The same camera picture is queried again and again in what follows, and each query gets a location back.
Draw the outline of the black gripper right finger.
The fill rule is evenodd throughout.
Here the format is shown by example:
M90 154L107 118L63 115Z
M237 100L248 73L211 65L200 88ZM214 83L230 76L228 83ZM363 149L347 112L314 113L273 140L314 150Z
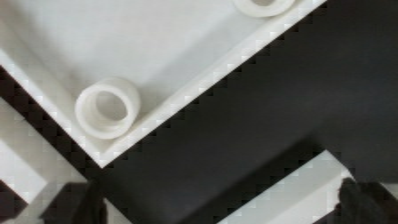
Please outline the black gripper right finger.
M398 196L381 182L344 179L338 205L314 224L398 224Z

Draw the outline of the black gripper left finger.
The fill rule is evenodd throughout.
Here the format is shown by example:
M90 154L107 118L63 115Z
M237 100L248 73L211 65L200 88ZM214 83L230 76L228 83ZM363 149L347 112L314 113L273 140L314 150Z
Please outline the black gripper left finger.
M95 182L70 182L40 216L45 224L107 224L104 191Z

